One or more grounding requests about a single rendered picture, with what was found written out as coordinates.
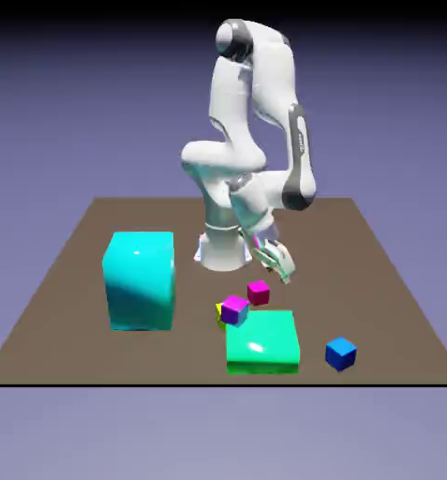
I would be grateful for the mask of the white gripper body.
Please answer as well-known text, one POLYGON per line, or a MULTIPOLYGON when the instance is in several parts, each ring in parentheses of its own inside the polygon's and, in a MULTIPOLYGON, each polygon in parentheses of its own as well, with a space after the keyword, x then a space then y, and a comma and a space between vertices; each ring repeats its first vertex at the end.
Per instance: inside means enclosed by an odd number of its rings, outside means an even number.
POLYGON ((263 267, 277 273, 280 278, 290 278, 295 271, 295 264, 289 251, 276 240, 254 238, 251 253, 263 267))

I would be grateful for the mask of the small magenta cube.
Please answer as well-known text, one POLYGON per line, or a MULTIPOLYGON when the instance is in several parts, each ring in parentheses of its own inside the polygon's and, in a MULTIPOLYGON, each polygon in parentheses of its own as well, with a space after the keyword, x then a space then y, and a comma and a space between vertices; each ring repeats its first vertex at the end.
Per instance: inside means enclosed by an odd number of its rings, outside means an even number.
POLYGON ((252 306, 266 305, 270 299, 270 287, 264 280, 249 282, 246 286, 247 299, 252 306))

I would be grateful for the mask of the small purple cube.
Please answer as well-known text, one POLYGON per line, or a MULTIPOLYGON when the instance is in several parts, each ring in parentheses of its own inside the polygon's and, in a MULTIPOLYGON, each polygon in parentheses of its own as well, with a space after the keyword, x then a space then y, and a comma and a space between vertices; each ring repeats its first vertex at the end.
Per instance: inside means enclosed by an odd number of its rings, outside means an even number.
POLYGON ((246 298, 230 295, 221 304, 220 319, 223 323, 240 326, 246 321, 249 301, 246 298))

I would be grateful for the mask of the small blue cube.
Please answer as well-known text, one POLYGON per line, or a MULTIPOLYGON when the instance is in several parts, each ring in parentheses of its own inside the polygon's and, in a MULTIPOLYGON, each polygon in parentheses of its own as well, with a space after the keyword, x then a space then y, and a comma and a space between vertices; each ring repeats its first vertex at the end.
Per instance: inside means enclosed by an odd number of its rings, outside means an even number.
POLYGON ((338 372, 351 367, 356 360, 358 349, 349 340, 339 337, 325 346, 326 363, 338 372))

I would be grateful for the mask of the large green box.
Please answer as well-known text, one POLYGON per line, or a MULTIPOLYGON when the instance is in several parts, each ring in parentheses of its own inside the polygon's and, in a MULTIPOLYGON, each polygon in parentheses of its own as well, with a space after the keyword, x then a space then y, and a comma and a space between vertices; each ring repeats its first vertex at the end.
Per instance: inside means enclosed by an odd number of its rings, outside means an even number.
POLYGON ((295 374, 301 350, 291 310, 250 310, 240 326, 226 328, 227 373, 295 374))

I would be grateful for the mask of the large cyan box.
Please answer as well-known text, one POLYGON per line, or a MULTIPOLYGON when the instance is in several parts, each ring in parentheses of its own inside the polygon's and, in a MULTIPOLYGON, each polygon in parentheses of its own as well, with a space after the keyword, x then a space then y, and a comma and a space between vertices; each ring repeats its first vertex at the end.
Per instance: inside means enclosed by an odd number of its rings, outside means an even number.
POLYGON ((115 232, 104 253, 102 271, 113 331, 171 330, 172 232, 115 232))

